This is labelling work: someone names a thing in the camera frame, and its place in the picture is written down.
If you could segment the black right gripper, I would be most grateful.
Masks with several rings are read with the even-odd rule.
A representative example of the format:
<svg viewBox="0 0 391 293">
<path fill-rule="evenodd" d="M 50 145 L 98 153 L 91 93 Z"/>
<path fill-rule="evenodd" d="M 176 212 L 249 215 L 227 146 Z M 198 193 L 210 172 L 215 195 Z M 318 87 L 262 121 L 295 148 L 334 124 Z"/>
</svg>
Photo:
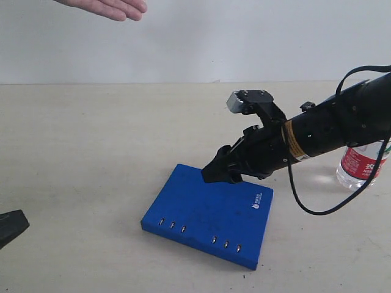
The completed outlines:
<svg viewBox="0 0 391 293">
<path fill-rule="evenodd" d="M 293 165 L 285 122 L 272 126 L 250 126 L 233 144 L 218 149 L 201 171 L 205 183 L 241 183 L 248 175 L 265 179 L 281 168 Z"/>
</svg>

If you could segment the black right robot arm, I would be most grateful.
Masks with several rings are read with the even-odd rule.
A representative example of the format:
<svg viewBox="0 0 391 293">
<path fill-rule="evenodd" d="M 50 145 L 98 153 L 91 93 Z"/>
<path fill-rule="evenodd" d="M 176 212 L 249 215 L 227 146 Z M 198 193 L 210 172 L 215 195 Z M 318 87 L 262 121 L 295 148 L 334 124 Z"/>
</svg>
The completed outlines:
<svg viewBox="0 0 391 293">
<path fill-rule="evenodd" d="M 306 102 L 287 118 L 265 90 L 239 90 L 227 100 L 230 112 L 257 115 L 233 145 L 218 149 L 202 171 L 206 183 L 240 183 L 334 151 L 382 140 L 390 130 L 390 75 L 355 84 L 319 104 Z"/>
</svg>

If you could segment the person's open hand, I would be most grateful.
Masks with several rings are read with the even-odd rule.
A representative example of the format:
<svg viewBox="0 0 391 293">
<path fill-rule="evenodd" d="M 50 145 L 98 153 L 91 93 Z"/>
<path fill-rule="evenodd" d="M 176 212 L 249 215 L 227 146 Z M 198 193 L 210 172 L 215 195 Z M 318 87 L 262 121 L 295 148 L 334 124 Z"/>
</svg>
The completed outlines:
<svg viewBox="0 0 391 293">
<path fill-rule="evenodd" d="M 119 22 L 140 21 L 148 9 L 147 3 L 140 0 L 58 0 L 56 2 Z"/>
</svg>

